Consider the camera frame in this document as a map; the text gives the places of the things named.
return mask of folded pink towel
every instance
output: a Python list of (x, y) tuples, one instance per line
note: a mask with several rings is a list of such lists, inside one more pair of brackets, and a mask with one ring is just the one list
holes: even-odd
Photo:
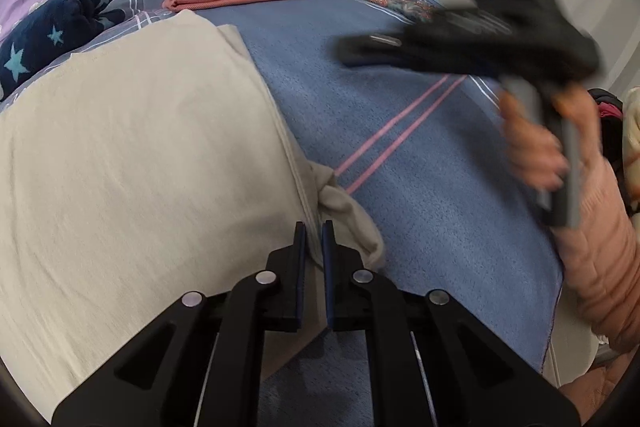
[(254, 2), (279, 1), (279, 0), (164, 0), (163, 8), (172, 12), (181, 10), (207, 10), (209, 8), (220, 8), (222, 6), (236, 6), (239, 4), (251, 4)]

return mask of pink jacket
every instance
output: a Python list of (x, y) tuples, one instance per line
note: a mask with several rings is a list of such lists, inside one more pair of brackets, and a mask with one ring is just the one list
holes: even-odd
[(640, 251), (613, 171), (601, 158), (588, 172), (580, 229), (555, 230), (566, 283), (593, 332), (620, 353), (607, 368), (561, 388), (586, 422), (618, 383), (640, 344)]

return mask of navy star blanket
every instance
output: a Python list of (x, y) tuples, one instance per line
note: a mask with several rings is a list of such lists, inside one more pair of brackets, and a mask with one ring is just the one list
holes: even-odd
[(56, 58), (123, 22), (122, 10), (104, 11), (111, 1), (48, 0), (26, 16), (0, 46), (1, 100)]

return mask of beige blanket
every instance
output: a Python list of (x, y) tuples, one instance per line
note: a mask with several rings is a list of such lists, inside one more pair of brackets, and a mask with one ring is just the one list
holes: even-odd
[(324, 327), (319, 223), (367, 266), (380, 234), (290, 136), (237, 31), (192, 12), (73, 55), (0, 114), (0, 357), (46, 419), (186, 291), (228, 291), (307, 225), (305, 324)]

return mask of finger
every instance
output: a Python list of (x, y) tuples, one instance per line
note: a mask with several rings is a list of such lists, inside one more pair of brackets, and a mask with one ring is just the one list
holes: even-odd
[(560, 140), (548, 129), (528, 120), (506, 121), (504, 137), (512, 148), (560, 150)]
[(509, 160), (514, 167), (524, 171), (551, 172), (563, 176), (569, 170), (569, 162), (557, 150), (511, 149)]
[(584, 161), (599, 156), (600, 114), (589, 92), (578, 84), (572, 84), (556, 97), (554, 105), (562, 117), (577, 127)]
[(513, 171), (525, 184), (536, 190), (554, 192), (564, 184), (562, 178), (552, 172), (524, 171), (518, 168), (514, 168)]
[(498, 100), (500, 115), (505, 120), (519, 120), (525, 118), (525, 111), (518, 99), (508, 91), (503, 91)]

